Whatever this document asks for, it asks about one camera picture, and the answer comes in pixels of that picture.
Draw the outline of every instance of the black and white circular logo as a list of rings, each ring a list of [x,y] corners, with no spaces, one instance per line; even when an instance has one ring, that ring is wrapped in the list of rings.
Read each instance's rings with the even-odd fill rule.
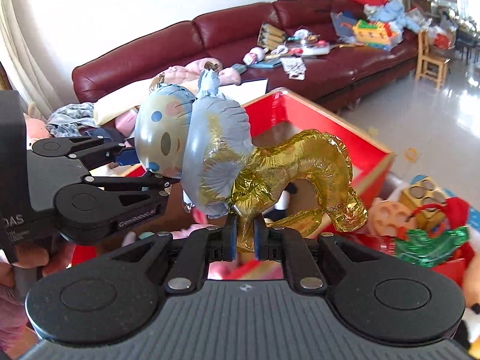
[[[250,284],[245,283],[240,286],[240,290],[244,292],[249,292],[253,290],[253,287]]]

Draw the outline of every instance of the peach round toy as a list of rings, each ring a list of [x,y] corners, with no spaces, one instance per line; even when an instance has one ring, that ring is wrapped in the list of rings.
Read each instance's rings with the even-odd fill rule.
[[[411,214],[412,211],[402,203],[384,200],[369,210],[367,227],[371,234],[396,237],[398,228],[417,228],[417,221],[410,218]]]

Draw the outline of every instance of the sofa backrest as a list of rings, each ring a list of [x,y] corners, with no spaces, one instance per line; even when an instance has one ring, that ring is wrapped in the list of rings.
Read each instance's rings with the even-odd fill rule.
[[[277,1],[210,12],[133,40],[76,67],[73,88],[81,103],[95,102],[170,66],[185,66],[196,59],[214,57],[225,67],[241,63],[256,46],[264,22],[289,35],[304,27],[334,41],[337,37],[330,12],[343,11],[363,18],[362,5],[348,0]]]

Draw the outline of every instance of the white curtain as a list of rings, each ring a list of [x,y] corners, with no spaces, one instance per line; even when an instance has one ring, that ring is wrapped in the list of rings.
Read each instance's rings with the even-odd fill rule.
[[[48,118],[64,104],[28,50],[12,1],[0,0],[0,4],[0,62],[25,105],[34,109],[32,116],[39,117],[41,114]]]

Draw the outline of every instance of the sofa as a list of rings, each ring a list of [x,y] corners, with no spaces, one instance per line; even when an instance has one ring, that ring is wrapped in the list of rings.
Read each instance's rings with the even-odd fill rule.
[[[224,67],[242,63],[256,46],[262,23],[289,35],[300,27],[336,43],[331,12],[349,11],[364,18],[363,6],[349,0],[288,0],[256,3],[210,12],[182,21],[124,44],[73,70],[80,102],[95,102],[123,86],[153,78],[169,66],[214,57]],[[327,109],[336,111],[416,67],[417,36],[406,30],[392,51],[371,47],[334,48],[328,55],[305,59],[305,80],[289,79],[282,67],[248,69],[242,80],[268,78],[268,90],[287,87]]]

